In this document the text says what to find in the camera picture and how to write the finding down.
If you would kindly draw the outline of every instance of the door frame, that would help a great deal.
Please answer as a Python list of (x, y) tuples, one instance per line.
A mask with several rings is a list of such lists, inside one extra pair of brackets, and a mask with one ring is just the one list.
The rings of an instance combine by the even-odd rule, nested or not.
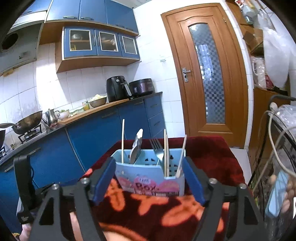
[(179, 62), (179, 57), (178, 57), (178, 53), (177, 53), (177, 48), (175, 45), (175, 41), (173, 38), (173, 34), (169, 25), (169, 22), (167, 20), (167, 17), (169, 15), (178, 13), (178, 12), (182, 12), (182, 11), (186, 11), (186, 10), (191, 10), (191, 9), (196, 9), (196, 8), (204, 8), (204, 7), (218, 7), (219, 11), (221, 12), (221, 14), (223, 15), (223, 19), (221, 19), (221, 21), (225, 21), (227, 24), (227, 27), (229, 29), (229, 32), (231, 34), (231, 37), (233, 39), (234, 45), (235, 45), (235, 49), (237, 52), (237, 56), (239, 59), (239, 66), (240, 66), (240, 72), (241, 72), (241, 77), (242, 77), (242, 84), (243, 84), (243, 121), (242, 121), (242, 135), (241, 135), (241, 140), (239, 142), (239, 146), (240, 148), (244, 148), (244, 144), (245, 144), (245, 139), (246, 139), (246, 133), (247, 133), (247, 122), (248, 122), (248, 84), (247, 84), (247, 74), (246, 74), (246, 70), (245, 70), (245, 64), (244, 64), (244, 59), (242, 56), (242, 51), (240, 49), (240, 45), (239, 45), (239, 41), (237, 39), (237, 36), (235, 34), (234, 28), (231, 25), (231, 22), (228, 18), (228, 16), (226, 15), (223, 7), (221, 6), (220, 3), (207, 3), (207, 4), (197, 4), (197, 5), (191, 5), (191, 6), (187, 6), (187, 7), (182, 7), (182, 8), (178, 8), (178, 9), (174, 9), (168, 12), (165, 12), (163, 14), (161, 14), (161, 18), (163, 20), (164, 26), (165, 26), (165, 30), (166, 33), (168, 35), (168, 40), (172, 49), (172, 53), (173, 53), (173, 59), (174, 59), (174, 63), (175, 63), (175, 67), (176, 67), (176, 72), (177, 72), (177, 78), (178, 78), (178, 83), (179, 83), (179, 87), (180, 87), (180, 93), (181, 93), (181, 102), (182, 102), (182, 106), (183, 106), (183, 116), (184, 116), (184, 124), (185, 124), (185, 133), (187, 135), (190, 135), (190, 129), (189, 129), (189, 117), (188, 117), (188, 109), (187, 109), (187, 100), (186, 100), (186, 93), (185, 93), (185, 86), (184, 86), (184, 81), (183, 81), (183, 73), (181, 71), (181, 65)]

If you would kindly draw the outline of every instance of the glass cabinet door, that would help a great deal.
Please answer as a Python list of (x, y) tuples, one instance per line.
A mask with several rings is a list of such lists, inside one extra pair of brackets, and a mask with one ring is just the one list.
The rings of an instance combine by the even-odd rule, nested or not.
[(64, 57), (97, 55), (93, 29), (66, 28)]
[(119, 34), (122, 56), (128, 58), (140, 58), (136, 39), (131, 36)]
[(117, 33), (105, 30), (95, 30), (95, 33), (98, 55), (122, 56)]

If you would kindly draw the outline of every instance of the wooden cutting board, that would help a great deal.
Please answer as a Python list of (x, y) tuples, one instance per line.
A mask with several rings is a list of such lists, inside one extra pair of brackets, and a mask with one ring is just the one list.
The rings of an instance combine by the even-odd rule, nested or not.
[(67, 124), (70, 124), (73, 121), (79, 120), (79, 119), (81, 119), (83, 117), (86, 117), (88, 115), (91, 115), (93, 113), (96, 113), (96, 112), (98, 112), (100, 110), (104, 110), (104, 109), (113, 107), (115, 105), (118, 105), (118, 104), (121, 104), (121, 103), (124, 103), (124, 102), (127, 102), (127, 101), (129, 101), (129, 99), (118, 100), (118, 101), (114, 101), (114, 102), (111, 102), (111, 103), (107, 103), (107, 104), (101, 105), (99, 107), (96, 107), (96, 108), (93, 108), (93, 109), (89, 109), (89, 110), (83, 111), (82, 113), (79, 113), (77, 115), (74, 115), (72, 117), (69, 117), (69, 118), (67, 118), (65, 120), (61, 120), (61, 121), (58, 122), (58, 124), (59, 125), (67, 125)]

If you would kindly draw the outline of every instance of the frying pan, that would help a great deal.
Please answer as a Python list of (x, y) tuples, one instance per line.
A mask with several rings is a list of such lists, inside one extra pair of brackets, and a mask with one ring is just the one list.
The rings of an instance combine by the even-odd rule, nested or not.
[(0, 148), (3, 146), (5, 139), (5, 130), (0, 131)]
[(0, 124), (0, 128), (7, 128), (12, 126), (13, 131), (18, 135), (23, 135), (26, 132), (32, 130), (34, 127), (39, 125), (42, 119), (42, 111), (38, 111), (34, 114), (31, 114), (27, 116), (26, 118), (23, 118), (18, 123), (3, 123)]

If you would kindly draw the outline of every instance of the floor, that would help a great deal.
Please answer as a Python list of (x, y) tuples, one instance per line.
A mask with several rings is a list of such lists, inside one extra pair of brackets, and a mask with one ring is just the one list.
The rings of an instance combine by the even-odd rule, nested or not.
[(236, 149), (236, 148), (230, 148), (234, 156), (236, 157), (237, 161), (239, 162), (243, 172), (244, 172), (244, 179), (246, 184), (251, 179), (252, 172), (251, 172), (251, 166), (249, 162), (249, 157), (247, 150), (245, 149)]

